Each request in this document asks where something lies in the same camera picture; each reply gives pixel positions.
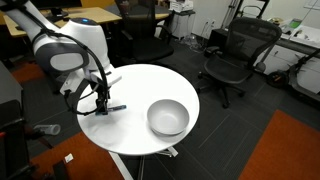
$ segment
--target monitor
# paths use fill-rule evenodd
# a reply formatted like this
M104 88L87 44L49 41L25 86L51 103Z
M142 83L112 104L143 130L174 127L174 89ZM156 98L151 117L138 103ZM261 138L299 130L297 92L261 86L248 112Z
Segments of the monitor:
M30 0L39 10L51 10L48 16L64 17L68 13L61 8L82 7L81 0Z

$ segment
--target floor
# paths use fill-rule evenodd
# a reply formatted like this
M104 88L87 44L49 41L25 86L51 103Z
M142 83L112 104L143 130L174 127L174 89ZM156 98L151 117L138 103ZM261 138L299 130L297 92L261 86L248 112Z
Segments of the floor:
M203 54L174 40L171 44L175 53L162 62L178 69L195 87L209 83L197 78L206 61ZM47 79L30 81L22 86L29 124L61 125L58 136L46 137L53 145L81 131L76 116L67 110L61 95L52 93ZM83 83L72 96L74 103L85 86ZM259 74L254 74L242 87L247 90L243 98L230 91L228 109L222 108L221 94L215 90L199 94L198 122L192 132L174 147L178 156L147 156L144 179L237 179L276 109L320 131L320 110L316 109L319 106L302 101L291 91L267 85ZM28 145L31 157L46 150L37 141L30 141ZM120 155L120 158L135 179L139 157Z

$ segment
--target metal bowl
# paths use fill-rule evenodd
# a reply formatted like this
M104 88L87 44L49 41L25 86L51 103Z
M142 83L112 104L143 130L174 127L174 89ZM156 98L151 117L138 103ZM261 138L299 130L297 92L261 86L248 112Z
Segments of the metal bowl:
M188 110L179 102L163 99L154 102L147 111L151 129L165 135L179 134L189 123Z

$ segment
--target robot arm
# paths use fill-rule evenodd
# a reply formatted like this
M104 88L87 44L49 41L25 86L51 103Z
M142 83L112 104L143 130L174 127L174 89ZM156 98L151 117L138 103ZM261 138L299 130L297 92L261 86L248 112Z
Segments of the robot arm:
M0 10L26 31L36 61L44 71L69 73L60 90L62 94L75 92L87 79L100 84L104 100L108 100L109 87L121 76L113 71L104 32L97 23L74 18L58 28L28 0L0 0Z

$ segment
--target round table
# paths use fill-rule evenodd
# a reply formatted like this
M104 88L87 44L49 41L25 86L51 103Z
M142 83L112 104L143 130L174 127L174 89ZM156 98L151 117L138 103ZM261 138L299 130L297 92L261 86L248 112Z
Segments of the round table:
M98 146L123 155L153 154L180 142L194 127L199 115L199 99L193 86L180 74L155 65L128 65L115 69L122 79L110 89L109 107L127 108L105 116L78 115L84 134ZM90 93L88 86L82 96ZM80 100L77 109L87 112L96 107L96 93ZM151 130L147 109L155 101L172 99L189 112L186 129L177 135L161 135Z

